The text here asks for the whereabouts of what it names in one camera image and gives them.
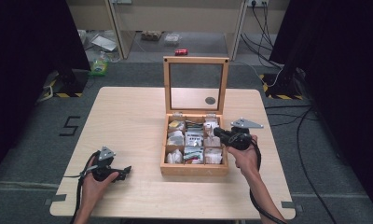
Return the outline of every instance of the wooden lid frame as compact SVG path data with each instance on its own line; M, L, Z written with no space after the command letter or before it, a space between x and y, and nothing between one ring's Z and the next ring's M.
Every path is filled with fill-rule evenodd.
M180 64L188 64L188 63L190 63L190 64L219 64L219 65L222 65L221 77L220 77L220 86L219 86L219 89L218 89L217 107L216 108L172 107L171 65L173 63L180 63ZM183 113L183 114L215 113L216 115L222 115L223 110L224 110L225 92L226 92L226 89L227 89L227 82L228 82L228 66L229 66L229 58L174 57L174 56L163 57L166 113L167 114L173 114L173 113Z

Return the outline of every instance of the wooden table top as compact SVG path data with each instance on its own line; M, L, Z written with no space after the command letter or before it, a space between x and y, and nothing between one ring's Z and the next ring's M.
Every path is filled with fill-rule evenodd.
M164 135L164 88L101 88L79 137L64 175L78 175L90 155L107 146L117 153L111 166L132 166L125 181L107 189L97 204L94 217L259 219L249 199L249 187L234 158L228 155L227 176L166 176L160 172ZM292 202L283 167L274 143L261 96L255 90L227 89L223 128L245 118L263 129L251 129L258 136L262 153L260 173L268 191L283 214L292 219ZM65 201L53 202L53 216L72 216L76 207L77 178L64 177L57 194Z

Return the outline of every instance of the black curtain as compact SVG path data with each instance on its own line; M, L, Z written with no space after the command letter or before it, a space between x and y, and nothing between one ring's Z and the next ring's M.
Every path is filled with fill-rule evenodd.
M72 68L90 65L64 0L0 1L0 163L49 73Z
M306 72L338 154L373 202L373 1L291 0L270 59Z

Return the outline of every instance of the person's right hand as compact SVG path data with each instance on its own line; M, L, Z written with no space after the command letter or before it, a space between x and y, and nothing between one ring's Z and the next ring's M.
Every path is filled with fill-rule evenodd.
M252 137L253 141L257 143L257 136L252 135ZM259 174L256 149L253 145L243 151L234 147L227 147L227 150L236 159L236 167L241 169L244 176Z

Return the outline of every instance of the floor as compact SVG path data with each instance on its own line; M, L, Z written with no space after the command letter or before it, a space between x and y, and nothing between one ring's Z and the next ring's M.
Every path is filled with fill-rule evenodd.
M90 38L95 34L94 32L88 33L85 42L90 62L100 57L100 48L90 44ZM175 49L188 49L189 56L228 56L225 40L221 34L166 32L162 36L166 34L178 34L181 37L179 44L165 46L163 38L160 41L144 41L138 33L127 60L119 60L114 53L107 53L107 56L114 63L146 63L148 65L161 63L162 57L173 55ZM259 43L261 36L248 35L248 37ZM269 57L269 50L261 48L260 52ZM271 65L260 60L242 41L238 47L237 57L231 65L239 65L237 68L240 72L252 74L255 79L259 77L263 69L266 69L265 71L269 69L273 73L279 71L277 68L265 67ZM87 83L86 98L90 98L87 102L81 102L78 99L68 102L56 100L37 107L28 131L23 136L17 150L10 150L0 167L0 223L65 223L69 221L69 217L53 217L48 211L50 205L48 199L56 194L62 178L63 168L59 167L64 167L72 154L72 150L64 151L62 154L57 152L61 148L74 146L77 141L77 138L67 138L61 142L51 142L53 139L50 136L57 134L54 127L63 124L62 118L59 118L54 111L59 106L63 106L68 114L73 114L75 107L90 106L95 96L92 90L98 88L99 82L99 79L93 79ZM268 99L262 94L284 174L297 210L297 216L289 222L331 223L333 222L329 215L331 214L337 223L373 223L372 202L366 196L351 167L344 164L331 147L326 131L317 121L314 113L310 113L303 125L300 125L300 117L306 112L305 105L310 103L311 96L301 83L298 82L298 85L303 95L301 101ZM261 88L259 82L254 84L254 88ZM85 118L88 114L89 111L81 116ZM32 148L45 147L42 141L53 149L46 152L45 157L30 159L30 155L33 154L35 158L39 158L36 155L39 151L33 151ZM22 175L29 176L29 182L23 181ZM121 221L94 217L91 223L120 223ZM243 222L259 223L254 220Z

